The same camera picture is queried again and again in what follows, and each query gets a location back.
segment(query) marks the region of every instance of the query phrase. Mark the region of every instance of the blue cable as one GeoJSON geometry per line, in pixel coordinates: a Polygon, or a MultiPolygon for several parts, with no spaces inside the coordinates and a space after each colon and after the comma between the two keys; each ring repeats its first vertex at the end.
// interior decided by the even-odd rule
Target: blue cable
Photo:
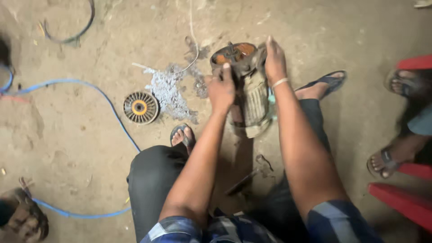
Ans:
{"type": "Polygon", "coordinates": [[[3,87],[0,88],[0,94],[4,94],[9,90],[10,86],[12,85],[13,74],[12,74],[12,71],[10,70],[9,67],[4,66],[4,65],[0,65],[0,67],[2,67],[3,69],[6,69],[9,72],[9,81],[7,81],[7,83],[3,87]]]}
{"type": "MultiPolygon", "coordinates": [[[[93,85],[91,83],[85,82],[85,81],[81,81],[81,80],[77,80],[77,79],[54,79],[54,80],[49,80],[49,81],[45,81],[43,83],[39,83],[39,84],[35,84],[33,86],[30,86],[27,89],[23,89],[23,90],[19,90],[15,93],[10,93],[8,92],[9,88],[12,85],[12,80],[13,80],[13,74],[12,71],[3,65],[0,65],[0,67],[5,68],[9,71],[9,81],[6,83],[6,85],[4,85],[3,87],[0,88],[0,94],[6,94],[6,95],[10,95],[10,96],[17,96],[17,95],[22,95],[22,94],[27,94],[31,91],[35,91],[38,90],[40,88],[43,88],[47,85],[52,85],[52,84],[56,84],[56,83],[78,83],[78,84],[82,84],[88,87],[91,87],[95,90],[97,90],[100,94],[102,94],[102,96],[107,100],[108,104],[111,106],[111,110],[114,113],[118,123],[120,124],[121,128],[123,129],[124,133],[127,135],[127,137],[129,138],[129,140],[132,142],[132,144],[134,145],[134,147],[137,149],[138,152],[141,152],[140,148],[138,147],[138,145],[135,143],[135,141],[132,139],[132,137],[129,135],[129,133],[127,132],[126,128],[123,125],[123,122],[121,122],[120,117],[118,116],[117,112],[115,111],[114,105],[112,104],[111,100],[108,98],[108,96],[96,85],[93,85]]],[[[53,210],[54,212],[63,215],[65,217],[74,217],[74,218],[80,218],[80,219],[97,219],[97,218],[104,218],[104,217],[114,217],[117,216],[119,214],[122,214],[128,210],[130,210],[130,207],[125,208],[123,210],[114,212],[114,213],[110,213],[110,214],[95,214],[95,215],[88,215],[88,214],[74,214],[74,213],[70,213],[67,212],[65,210],[56,208],[54,206],[49,205],[48,203],[38,200],[36,198],[32,198],[33,201],[35,201],[37,204],[42,205],[48,209],[53,210]]]]}
{"type": "Polygon", "coordinates": [[[111,100],[110,100],[110,99],[108,98],[108,96],[107,96],[107,95],[106,95],[106,94],[105,94],[105,93],[104,93],[100,88],[98,88],[96,85],[93,85],[93,84],[91,84],[91,83],[88,83],[88,82],[85,82],[85,81],[81,81],[81,80],[78,80],[78,79],[54,79],[54,80],[45,81],[45,82],[43,82],[43,83],[35,84],[35,85],[33,85],[33,86],[30,86],[30,87],[27,88],[27,89],[19,90],[19,91],[16,92],[16,93],[6,93],[6,94],[8,94],[8,95],[12,95],[12,96],[22,95],[22,94],[27,94],[27,93],[30,93],[31,91],[35,91],[35,90],[40,89],[40,88],[43,88],[43,87],[45,87],[45,86],[47,86],[47,85],[52,85],[52,84],[56,84],[56,83],[79,83],[79,84],[82,84],[82,85],[85,85],[85,86],[91,87],[91,88],[93,88],[93,89],[99,91],[99,93],[100,93],[101,95],[103,95],[103,97],[107,100],[108,104],[111,106],[111,110],[112,110],[112,112],[114,113],[114,115],[115,115],[115,117],[116,117],[118,123],[120,124],[121,129],[123,129],[124,133],[127,135],[127,138],[129,138],[129,140],[130,140],[131,143],[134,145],[134,147],[137,149],[137,151],[138,151],[138,152],[141,152],[141,150],[140,150],[140,148],[138,147],[138,145],[135,143],[135,141],[132,139],[132,137],[131,137],[131,136],[129,135],[129,133],[127,132],[126,128],[125,128],[124,125],[123,125],[123,122],[121,122],[121,120],[120,120],[120,118],[119,118],[119,116],[118,116],[118,114],[117,114],[117,111],[115,111],[114,105],[112,104],[111,100]]]}
{"type": "Polygon", "coordinates": [[[81,218],[81,219],[98,219],[98,218],[104,218],[104,217],[114,217],[117,215],[120,215],[126,211],[128,211],[130,209],[130,207],[125,208],[123,210],[117,211],[115,213],[110,213],[110,214],[95,214],[95,215],[87,215],[87,214],[74,214],[74,213],[70,213],[64,210],[61,210],[59,208],[53,207],[51,205],[49,205],[48,203],[41,201],[39,199],[35,199],[32,198],[33,201],[35,201],[37,204],[42,205],[48,209],[51,209],[52,211],[65,216],[65,217],[74,217],[74,218],[81,218]]]}

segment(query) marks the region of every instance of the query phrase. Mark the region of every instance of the bracelet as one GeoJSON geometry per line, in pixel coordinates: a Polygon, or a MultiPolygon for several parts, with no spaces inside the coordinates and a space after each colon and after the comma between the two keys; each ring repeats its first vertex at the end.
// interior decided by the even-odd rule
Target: bracelet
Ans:
{"type": "Polygon", "coordinates": [[[288,81],[289,81],[288,78],[283,78],[283,79],[277,81],[277,82],[276,82],[276,83],[271,87],[271,89],[274,90],[274,88],[275,88],[276,86],[280,85],[281,83],[288,82],[288,81]]]}

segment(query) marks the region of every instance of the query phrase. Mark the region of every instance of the man's right hand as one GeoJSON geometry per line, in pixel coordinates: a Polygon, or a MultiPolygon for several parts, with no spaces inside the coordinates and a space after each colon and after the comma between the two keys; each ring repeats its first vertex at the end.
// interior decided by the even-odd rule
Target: man's right hand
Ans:
{"type": "Polygon", "coordinates": [[[287,78],[286,61],[283,49],[277,44],[272,36],[269,36],[266,41],[267,59],[266,59],[266,74],[270,86],[273,86],[277,81],[287,78]]]}

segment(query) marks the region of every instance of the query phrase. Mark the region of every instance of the black pants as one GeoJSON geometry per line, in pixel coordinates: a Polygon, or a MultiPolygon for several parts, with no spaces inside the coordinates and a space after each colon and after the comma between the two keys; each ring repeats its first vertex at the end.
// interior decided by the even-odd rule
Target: black pants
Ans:
{"type": "MultiPolygon", "coordinates": [[[[316,135],[330,151],[319,101],[303,99],[300,100],[300,106],[316,135]]],[[[132,161],[127,181],[137,242],[157,223],[166,196],[187,158],[186,147],[179,144],[174,147],[148,148],[132,161]]],[[[246,215],[285,242],[307,241],[307,231],[292,199],[286,177],[271,190],[261,205],[246,212],[246,215]]]]}

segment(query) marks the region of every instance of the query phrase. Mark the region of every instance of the white string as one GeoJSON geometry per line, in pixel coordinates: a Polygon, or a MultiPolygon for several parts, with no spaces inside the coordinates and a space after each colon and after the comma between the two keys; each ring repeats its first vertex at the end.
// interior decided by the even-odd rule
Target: white string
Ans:
{"type": "Polygon", "coordinates": [[[159,70],[156,70],[156,69],[153,69],[151,67],[144,66],[144,65],[141,65],[141,64],[138,64],[138,63],[132,63],[133,66],[137,66],[137,67],[145,68],[145,69],[150,69],[152,71],[152,73],[159,73],[159,74],[164,74],[164,75],[176,75],[176,74],[179,74],[179,73],[182,73],[182,72],[186,71],[188,68],[190,68],[192,66],[192,64],[194,64],[197,61],[198,55],[200,54],[200,50],[198,48],[198,42],[197,42],[197,38],[195,37],[195,34],[194,34],[194,27],[193,27],[194,25],[193,25],[193,22],[192,22],[192,0],[189,0],[189,3],[190,3],[190,6],[189,6],[189,26],[191,28],[191,36],[192,36],[192,39],[195,42],[195,48],[196,48],[196,51],[197,51],[197,56],[195,57],[194,61],[191,62],[189,64],[189,66],[187,66],[185,69],[183,69],[183,70],[181,70],[181,71],[179,71],[177,73],[161,72],[159,70]]]}

